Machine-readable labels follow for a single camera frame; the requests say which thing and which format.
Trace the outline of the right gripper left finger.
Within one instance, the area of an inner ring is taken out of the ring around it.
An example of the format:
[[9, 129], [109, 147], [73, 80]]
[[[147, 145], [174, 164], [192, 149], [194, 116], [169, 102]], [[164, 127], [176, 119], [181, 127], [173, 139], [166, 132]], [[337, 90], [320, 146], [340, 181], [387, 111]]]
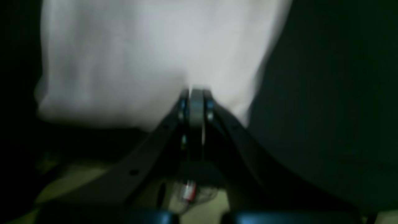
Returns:
[[202, 158], [204, 91], [184, 90], [172, 111], [144, 143], [104, 175], [73, 190], [40, 212], [38, 224], [178, 224], [178, 215], [157, 205], [133, 208], [160, 160], [175, 165], [178, 150]]

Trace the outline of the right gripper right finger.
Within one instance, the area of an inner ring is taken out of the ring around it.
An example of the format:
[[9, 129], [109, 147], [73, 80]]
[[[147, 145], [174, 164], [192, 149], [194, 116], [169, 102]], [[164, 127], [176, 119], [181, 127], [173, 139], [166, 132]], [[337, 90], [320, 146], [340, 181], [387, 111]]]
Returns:
[[361, 224], [358, 209], [274, 159], [204, 91], [205, 153], [225, 179], [222, 224]]

